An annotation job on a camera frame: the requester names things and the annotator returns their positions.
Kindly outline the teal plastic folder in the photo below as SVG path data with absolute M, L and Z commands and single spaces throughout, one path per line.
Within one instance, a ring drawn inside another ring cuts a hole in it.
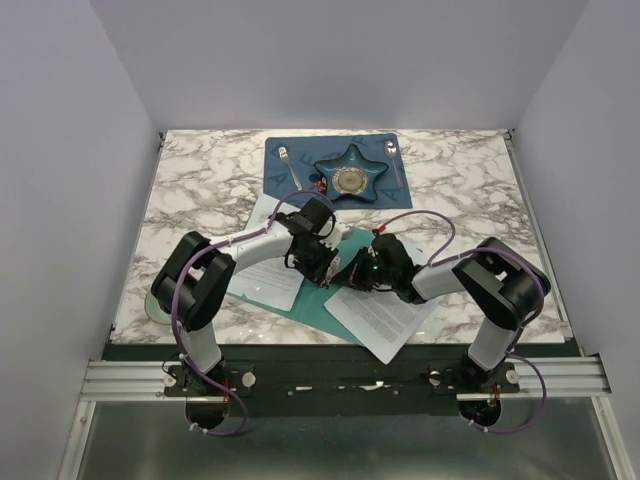
M 354 228 L 353 236 L 346 241 L 343 241 L 339 246 L 340 257 L 344 263 L 352 260 L 359 248 L 368 246 L 373 239 L 373 235 L 366 230 Z M 270 308 L 257 302 L 246 300 L 245 298 L 238 298 L 232 295 L 237 300 L 241 300 L 245 303 L 254 305 L 256 308 L 262 308 L 271 313 L 283 316 L 299 324 L 305 324 L 311 328 L 319 331 L 323 331 L 326 334 L 333 335 L 344 341 L 356 343 L 357 339 L 342 326 L 324 307 L 324 304 L 329 300 L 338 290 L 340 286 L 331 285 L 329 289 L 320 288 L 313 283 L 303 279 L 294 305 L 289 312 Z

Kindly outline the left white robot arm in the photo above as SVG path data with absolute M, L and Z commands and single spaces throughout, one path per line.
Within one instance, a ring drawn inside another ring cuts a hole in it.
M 210 240 L 196 231 L 184 235 L 154 279 L 150 293 L 169 314 L 187 382 L 201 395 L 222 380 L 222 353 L 213 318 L 232 277 L 262 261 L 281 258 L 306 280 L 327 288 L 340 265 L 338 246 L 351 228 L 331 207 L 312 198 L 298 211 L 279 209 L 261 224 Z

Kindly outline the single printed paper sheet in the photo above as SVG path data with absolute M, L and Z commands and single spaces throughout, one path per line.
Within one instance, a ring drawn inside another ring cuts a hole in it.
M 264 193 L 256 200 L 245 228 L 266 223 L 278 200 Z M 270 308 L 289 312 L 303 281 L 302 274 L 284 265 L 283 258 L 262 261 L 234 274 L 229 284 L 229 295 L 245 298 Z

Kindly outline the printed paper sheets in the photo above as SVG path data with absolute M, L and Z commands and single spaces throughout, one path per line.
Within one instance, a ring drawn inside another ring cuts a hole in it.
M 395 293 L 358 292 L 343 287 L 324 304 L 357 342 L 387 365 L 439 305 L 441 297 L 409 304 Z

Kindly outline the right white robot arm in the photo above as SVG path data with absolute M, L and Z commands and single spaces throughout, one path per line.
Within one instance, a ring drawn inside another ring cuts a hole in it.
M 369 247 L 360 248 L 333 282 L 363 292 L 387 286 L 400 300 L 415 305 L 467 292 L 484 314 L 459 370 L 462 384 L 474 392 L 494 383 L 496 369 L 525 324 L 540 314 L 551 290 L 541 270 L 494 237 L 429 266 L 413 259 L 390 233 L 379 234 Z

